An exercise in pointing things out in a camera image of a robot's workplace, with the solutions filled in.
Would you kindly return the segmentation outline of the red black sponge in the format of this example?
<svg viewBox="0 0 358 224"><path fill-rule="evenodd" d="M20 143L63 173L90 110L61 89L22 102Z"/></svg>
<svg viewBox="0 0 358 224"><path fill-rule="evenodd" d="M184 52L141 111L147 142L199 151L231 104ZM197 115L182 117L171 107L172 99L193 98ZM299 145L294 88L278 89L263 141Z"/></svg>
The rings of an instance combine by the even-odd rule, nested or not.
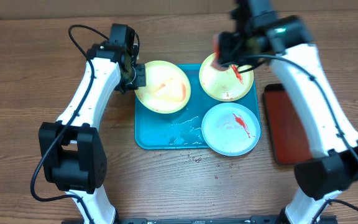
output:
<svg viewBox="0 0 358 224"><path fill-rule="evenodd" d="M219 58L219 34L215 34L213 36L213 50L214 50L214 60L211 64L211 66L219 71L226 71L228 68L227 67L223 67L221 64L218 63L218 58Z"/></svg>

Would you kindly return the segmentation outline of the yellow-green plate top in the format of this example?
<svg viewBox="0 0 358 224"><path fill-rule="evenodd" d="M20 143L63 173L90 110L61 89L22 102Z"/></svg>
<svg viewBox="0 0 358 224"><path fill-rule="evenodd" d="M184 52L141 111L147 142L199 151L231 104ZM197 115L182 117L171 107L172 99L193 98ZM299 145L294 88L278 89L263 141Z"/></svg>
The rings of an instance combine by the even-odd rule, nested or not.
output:
<svg viewBox="0 0 358 224"><path fill-rule="evenodd" d="M236 101L244 97L253 85L254 73L242 71L251 66L230 65L226 70L217 70L213 67L215 55L209 55L201 64L199 80L202 89L219 101Z"/></svg>

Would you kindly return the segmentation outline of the yellow-green plate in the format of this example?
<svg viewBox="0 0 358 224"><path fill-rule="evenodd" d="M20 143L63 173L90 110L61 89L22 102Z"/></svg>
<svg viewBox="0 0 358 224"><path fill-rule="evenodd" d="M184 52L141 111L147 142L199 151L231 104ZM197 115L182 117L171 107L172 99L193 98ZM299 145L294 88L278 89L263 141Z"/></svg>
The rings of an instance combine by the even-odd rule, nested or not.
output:
<svg viewBox="0 0 358 224"><path fill-rule="evenodd" d="M219 101L236 101L244 97L253 85L254 73L242 71L251 66L230 65L226 70L217 70L213 67L215 55L209 55L201 64L199 80L202 89Z"/></svg>
<svg viewBox="0 0 358 224"><path fill-rule="evenodd" d="M145 64L146 86L135 91L138 100L149 110L161 114L176 113L190 100L189 78L177 65L155 60Z"/></svg>

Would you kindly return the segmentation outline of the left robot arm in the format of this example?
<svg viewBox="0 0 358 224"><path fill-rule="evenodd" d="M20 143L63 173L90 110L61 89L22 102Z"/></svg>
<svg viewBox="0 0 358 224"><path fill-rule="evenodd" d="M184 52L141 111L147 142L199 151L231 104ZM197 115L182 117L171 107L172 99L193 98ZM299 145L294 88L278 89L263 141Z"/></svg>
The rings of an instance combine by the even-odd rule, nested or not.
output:
<svg viewBox="0 0 358 224"><path fill-rule="evenodd" d="M119 223L103 186L107 157L99 126L114 91L125 94L146 85L145 66L136 62L139 49L133 28L113 24L103 42L81 52L85 72L70 104L56 122L44 122L39 129L42 158L30 181L31 195L47 201L35 192L35 181L43 171L46 181L64 193L49 201L72 198L82 223Z"/></svg>

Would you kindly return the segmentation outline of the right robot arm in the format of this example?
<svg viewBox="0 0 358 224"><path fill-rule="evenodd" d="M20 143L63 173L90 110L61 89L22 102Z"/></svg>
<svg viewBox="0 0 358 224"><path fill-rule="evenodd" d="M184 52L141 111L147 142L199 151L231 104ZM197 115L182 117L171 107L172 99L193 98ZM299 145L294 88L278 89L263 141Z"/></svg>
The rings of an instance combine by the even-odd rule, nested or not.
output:
<svg viewBox="0 0 358 224"><path fill-rule="evenodd" d="M279 78L308 138L312 159L294 167L298 191L277 223L328 223L324 209L358 181L358 132L346 118L298 16L279 18L268 1L238 1L233 32L214 40L215 66L263 63Z"/></svg>

